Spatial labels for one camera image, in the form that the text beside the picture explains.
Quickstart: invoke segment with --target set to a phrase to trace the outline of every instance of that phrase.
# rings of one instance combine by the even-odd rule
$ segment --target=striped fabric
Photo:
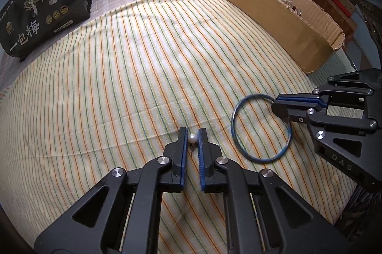
[[[257,92],[310,92],[351,70],[339,51],[307,77],[226,0],[122,6],[56,42],[0,94],[0,203],[32,245],[112,168],[161,155],[180,126],[206,127],[224,155],[258,171],[265,166],[240,156],[230,137],[236,103]],[[334,223],[355,185],[313,153],[304,125],[294,131],[287,155],[266,166]],[[238,132],[259,157],[286,141],[283,122],[261,101],[242,110]],[[200,191],[196,154],[187,169],[185,192],[164,194],[159,253],[226,253],[222,196]]]

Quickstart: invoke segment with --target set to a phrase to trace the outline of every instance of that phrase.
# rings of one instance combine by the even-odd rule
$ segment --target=black bag
[[[91,5],[92,0],[9,0],[0,13],[0,45],[24,60],[46,39],[88,19]]]

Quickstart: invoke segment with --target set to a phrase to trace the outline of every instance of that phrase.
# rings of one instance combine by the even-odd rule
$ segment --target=open cardboard box
[[[228,1],[272,35],[305,73],[317,70],[344,46],[342,29],[311,0],[291,0],[301,16],[282,0]]]

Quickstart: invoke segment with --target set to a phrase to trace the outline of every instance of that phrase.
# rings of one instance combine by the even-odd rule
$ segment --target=pearl
[[[197,135],[196,134],[190,134],[188,136],[188,143],[196,144],[197,143]]]

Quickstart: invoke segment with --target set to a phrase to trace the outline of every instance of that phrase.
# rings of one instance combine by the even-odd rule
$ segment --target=blue bangle
[[[289,148],[289,145],[290,145],[290,142],[292,141],[292,125],[290,124],[289,121],[286,122],[289,125],[288,126],[288,141],[287,141],[286,145],[284,146],[284,148],[281,150],[281,152],[278,153],[276,156],[274,156],[273,158],[260,159],[260,158],[253,157],[252,155],[249,155],[248,152],[240,145],[240,143],[238,141],[238,138],[237,138],[237,135],[236,135],[236,129],[235,129],[235,119],[236,119],[236,116],[237,116],[239,110],[243,107],[243,105],[247,101],[249,101],[251,99],[257,99],[257,98],[262,98],[262,99],[265,99],[265,100],[269,100],[271,102],[275,101],[275,99],[272,98],[271,96],[264,95],[264,94],[253,94],[253,95],[246,96],[244,99],[242,99],[235,106],[235,109],[233,110],[233,113],[232,113],[232,117],[231,117],[231,135],[232,135],[233,141],[234,141],[237,149],[240,151],[240,153],[245,158],[247,158],[248,160],[250,160],[252,162],[255,162],[257,164],[269,164],[271,162],[275,162],[276,160],[279,160],[287,152],[287,150]]]

